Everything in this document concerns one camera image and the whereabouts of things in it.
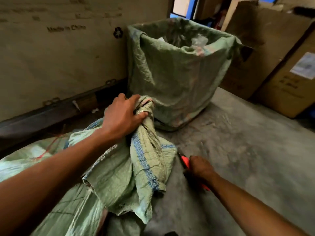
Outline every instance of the left arm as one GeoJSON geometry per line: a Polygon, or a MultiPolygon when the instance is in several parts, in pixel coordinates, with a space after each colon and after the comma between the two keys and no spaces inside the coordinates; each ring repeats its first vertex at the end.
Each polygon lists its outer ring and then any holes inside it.
{"type": "Polygon", "coordinates": [[[26,235],[53,209],[81,175],[147,116],[134,116],[134,95],[120,94],[105,111],[102,128],[92,135],[0,183],[0,235],[26,235]]]}

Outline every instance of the label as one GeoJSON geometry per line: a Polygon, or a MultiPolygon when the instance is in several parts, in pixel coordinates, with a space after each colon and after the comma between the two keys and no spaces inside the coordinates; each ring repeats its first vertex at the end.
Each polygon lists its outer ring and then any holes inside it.
{"type": "Polygon", "coordinates": [[[290,70],[291,73],[307,79],[315,78],[315,54],[307,52],[290,70]]]}

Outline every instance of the right arm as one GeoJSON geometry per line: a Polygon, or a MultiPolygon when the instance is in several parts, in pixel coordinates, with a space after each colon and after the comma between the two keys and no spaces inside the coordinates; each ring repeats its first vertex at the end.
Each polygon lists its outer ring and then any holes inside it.
{"type": "Polygon", "coordinates": [[[205,183],[247,236],[307,236],[269,206],[220,177],[200,156],[190,158],[192,173],[205,183]]]}

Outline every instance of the left hand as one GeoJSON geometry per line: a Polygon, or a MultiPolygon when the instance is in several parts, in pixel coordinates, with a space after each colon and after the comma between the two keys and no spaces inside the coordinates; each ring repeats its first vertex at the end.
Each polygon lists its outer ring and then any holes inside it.
{"type": "Polygon", "coordinates": [[[105,111],[101,131],[119,140],[136,130],[148,115],[147,112],[134,115],[135,104],[139,98],[140,95],[136,94],[127,99],[120,93],[105,111]]]}

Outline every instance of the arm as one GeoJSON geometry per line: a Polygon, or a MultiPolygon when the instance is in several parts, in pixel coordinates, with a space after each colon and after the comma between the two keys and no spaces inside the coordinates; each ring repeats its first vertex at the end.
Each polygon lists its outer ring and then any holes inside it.
{"type": "Polygon", "coordinates": [[[134,116],[140,95],[120,94],[104,113],[102,128],[74,146],[0,183],[0,235],[30,234],[109,147],[147,116],[134,116]]]}
{"type": "Polygon", "coordinates": [[[307,236],[272,208],[220,177],[206,159],[192,156],[190,164],[192,173],[212,190],[247,236],[307,236]]]}

